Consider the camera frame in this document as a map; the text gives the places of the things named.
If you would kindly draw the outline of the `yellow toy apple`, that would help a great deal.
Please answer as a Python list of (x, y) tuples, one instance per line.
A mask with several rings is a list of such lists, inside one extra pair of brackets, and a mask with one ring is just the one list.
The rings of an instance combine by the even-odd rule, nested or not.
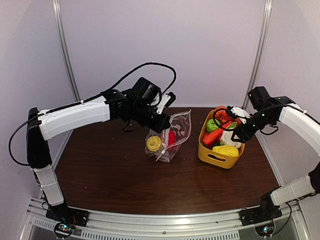
[(146, 147), (151, 152), (158, 151), (162, 146), (162, 140), (159, 136), (150, 136), (146, 141)]

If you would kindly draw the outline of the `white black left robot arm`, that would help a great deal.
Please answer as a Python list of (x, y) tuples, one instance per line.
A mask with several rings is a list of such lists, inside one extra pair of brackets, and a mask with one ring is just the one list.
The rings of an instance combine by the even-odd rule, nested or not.
[(168, 129), (170, 117), (163, 112), (176, 99), (173, 92), (161, 89), (141, 77), (124, 91), (109, 89), (96, 96), (69, 105), (29, 110), (26, 147), (27, 162), (35, 173), (52, 213), (61, 222), (72, 218), (52, 166), (48, 140), (71, 130), (95, 123), (121, 119), (161, 133)]

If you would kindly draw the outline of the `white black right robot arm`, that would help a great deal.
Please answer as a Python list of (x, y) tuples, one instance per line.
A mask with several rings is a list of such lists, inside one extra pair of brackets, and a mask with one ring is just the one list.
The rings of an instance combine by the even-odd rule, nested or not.
[[(277, 127), (277, 122), (289, 127), (304, 139), (317, 154), (320, 153), (320, 123), (310, 117), (294, 101), (286, 96), (254, 96), (250, 101), (256, 113), (250, 115), (242, 108), (227, 107), (227, 113), (239, 117), (242, 123), (232, 131), (231, 139), (235, 142), (246, 143), (257, 131), (262, 131), (267, 125)], [(261, 204), (256, 210), (259, 220), (268, 220), (276, 207), (292, 200), (314, 196), (320, 193), (320, 166), (306, 176), (267, 193), (261, 198)]]

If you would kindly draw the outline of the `red toy bell pepper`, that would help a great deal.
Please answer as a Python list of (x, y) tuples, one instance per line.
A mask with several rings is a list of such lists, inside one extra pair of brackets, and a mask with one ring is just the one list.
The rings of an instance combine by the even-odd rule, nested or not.
[(168, 133), (168, 142), (167, 142), (168, 148), (170, 149), (175, 142), (176, 142), (176, 134), (173, 130), (170, 130)]

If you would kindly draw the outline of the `clear zip top bag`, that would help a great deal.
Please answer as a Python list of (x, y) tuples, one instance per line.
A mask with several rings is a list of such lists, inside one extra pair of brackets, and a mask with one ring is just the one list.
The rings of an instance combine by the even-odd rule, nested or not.
[(156, 162), (169, 163), (190, 137), (191, 112), (188, 110), (171, 115), (170, 127), (160, 133), (150, 130), (145, 137), (145, 154), (154, 157)]

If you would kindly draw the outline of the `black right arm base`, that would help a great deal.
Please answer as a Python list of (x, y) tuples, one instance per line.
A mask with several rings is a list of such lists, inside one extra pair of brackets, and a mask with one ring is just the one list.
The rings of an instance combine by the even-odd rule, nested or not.
[(260, 205), (253, 208), (243, 208), (239, 212), (239, 218), (243, 226), (255, 225), (281, 217), (280, 207), (274, 205), (271, 192), (264, 194), (260, 199)]

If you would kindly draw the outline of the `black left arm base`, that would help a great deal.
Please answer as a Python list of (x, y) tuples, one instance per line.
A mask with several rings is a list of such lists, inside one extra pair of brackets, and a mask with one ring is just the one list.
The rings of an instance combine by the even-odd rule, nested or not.
[(67, 223), (72, 226), (86, 227), (89, 219), (86, 210), (71, 208), (64, 205), (49, 206), (45, 216), (58, 222)]

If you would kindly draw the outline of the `yellow toy bell pepper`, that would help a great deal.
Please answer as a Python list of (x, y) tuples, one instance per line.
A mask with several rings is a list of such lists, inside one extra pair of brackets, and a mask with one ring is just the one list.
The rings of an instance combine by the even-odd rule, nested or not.
[(239, 150), (232, 145), (214, 146), (212, 151), (228, 157), (237, 157), (239, 155)]

